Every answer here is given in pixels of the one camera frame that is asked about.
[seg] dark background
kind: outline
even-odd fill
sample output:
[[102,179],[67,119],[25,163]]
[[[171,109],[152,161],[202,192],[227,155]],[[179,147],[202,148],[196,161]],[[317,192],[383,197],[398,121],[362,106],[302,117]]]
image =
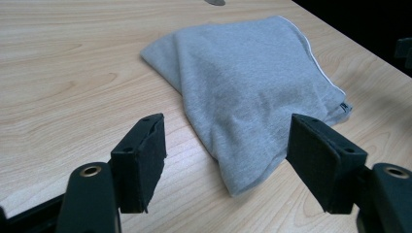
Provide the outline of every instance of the dark background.
[[395,58],[398,39],[412,38],[412,0],[293,0],[412,78],[404,58]]

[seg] clothing tag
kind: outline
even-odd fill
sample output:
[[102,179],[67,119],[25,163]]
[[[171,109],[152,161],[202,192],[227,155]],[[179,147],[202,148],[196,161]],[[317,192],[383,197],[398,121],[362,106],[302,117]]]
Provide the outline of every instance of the clothing tag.
[[346,103],[340,104],[340,107],[345,111],[345,113],[350,113],[352,111],[352,106],[347,105]]

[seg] wooden table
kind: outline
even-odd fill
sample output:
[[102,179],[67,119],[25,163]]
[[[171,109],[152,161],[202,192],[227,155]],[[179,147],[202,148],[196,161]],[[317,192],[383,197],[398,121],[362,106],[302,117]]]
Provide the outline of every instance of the wooden table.
[[185,116],[181,95],[139,56],[155,39],[207,22],[283,16],[308,37],[354,105],[333,128],[367,166],[412,169],[412,81],[292,1],[0,2],[0,205],[14,216],[65,191],[70,173],[110,151],[141,117],[164,113],[168,157],[148,215],[123,232],[357,232],[325,214],[284,161],[232,198]]

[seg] wood grain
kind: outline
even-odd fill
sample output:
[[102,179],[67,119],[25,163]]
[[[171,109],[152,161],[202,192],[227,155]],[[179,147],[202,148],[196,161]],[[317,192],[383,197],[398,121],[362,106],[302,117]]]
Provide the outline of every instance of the wood grain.
[[334,126],[369,152],[367,165],[412,169],[411,80],[292,1],[0,2],[0,205],[14,216],[65,191],[80,165],[107,161],[136,123],[164,113],[168,157],[148,215],[121,215],[123,232],[356,232],[322,212],[284,161],[232,198],[218,164],[185,117],[182,98],[139,51],[174,30],[283,16],[308,37],[354,104]]

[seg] folded fabric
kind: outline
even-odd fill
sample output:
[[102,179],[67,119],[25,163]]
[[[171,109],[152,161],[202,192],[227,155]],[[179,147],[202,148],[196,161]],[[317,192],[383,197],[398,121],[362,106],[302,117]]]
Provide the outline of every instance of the folded fabric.
[[141,56],[182,94],[232,196],[265,181],[286,157],[293,113],[333,125],[352,110],[283,17],[181,29]]

